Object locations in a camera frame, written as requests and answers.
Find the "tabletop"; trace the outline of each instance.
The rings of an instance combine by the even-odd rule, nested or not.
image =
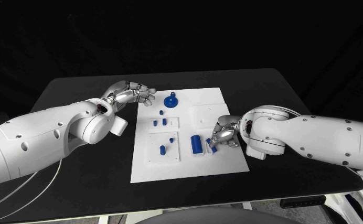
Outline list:
[[[157,90],[220,88],[232,115],[259,105],[284,106],[301,114],[309,111],[275,69],[246,69],[95,76],[54,79],[31,112],[98,98],[115,82],[128,80]],[[286,146],[279,156],[262,161],[245,155],[249,172],[129,183],[138,104],[116,113],[128,121],[121,137],[112,133],[95,145],[80,146],[63,159],[57,177],[36,199],[0,223],[42,221],[116,214],[152,209],[203,206],[263,199],[357,191],[363,180],[344,167],[301,157]],[[242,151],[245,142],[239,137]],[[1,203],[0,217],[17,210],[47,186],[57,163],[43,169]],[[0,184],[0,199],[29,176]]]

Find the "small blue piece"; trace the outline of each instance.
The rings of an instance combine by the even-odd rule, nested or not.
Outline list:
[[[217,149],[216,149],[214,146],[213,146],[210,149],[211,149],[213,153],[217,152]]]
[[[164,99],[164,106],[167,108],[173,108],[177,106],[177,98],[175,98],[175,93],[171,92],[170,96]]]
[[[160,154],[164,155],[165,154],[165,151],[164,151],[164,146],[161,145],[160,146]]]
[[[193,154],[203,153],[200,136],[197,135],[191,137],[191,149],[193,149]]]

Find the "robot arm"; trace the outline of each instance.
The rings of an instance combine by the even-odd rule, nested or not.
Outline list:
[[[103,93],[67,106],[26,114],[0,125],[0,183],[42,170],[108,131],[121,136],[127,121],[115,113],[129,102],[151,105],[155,89],[121,81]]]
[[[288,112],[260,106],[243,116],[222,116],[209,145],[232,145],[239,132],[246,154],[258,159],[284,154],[286,144],[305,158],[363,169],[363,123],[314,115],[289,119]]]

